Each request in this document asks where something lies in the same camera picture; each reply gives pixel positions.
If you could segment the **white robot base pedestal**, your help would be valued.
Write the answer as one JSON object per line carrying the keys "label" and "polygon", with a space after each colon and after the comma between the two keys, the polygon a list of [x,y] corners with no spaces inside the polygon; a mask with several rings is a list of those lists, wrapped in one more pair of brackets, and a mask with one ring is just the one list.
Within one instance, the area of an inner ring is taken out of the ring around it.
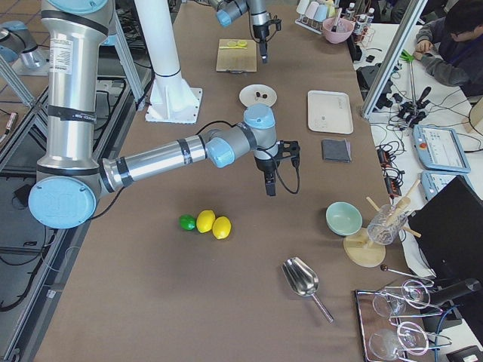
{"label": "white robot base pedestal", "polygon": [[195,124],[202,89],[190,87],[182,76],[168,3],[139,0],[135,6],[155,73],[146,120]]}

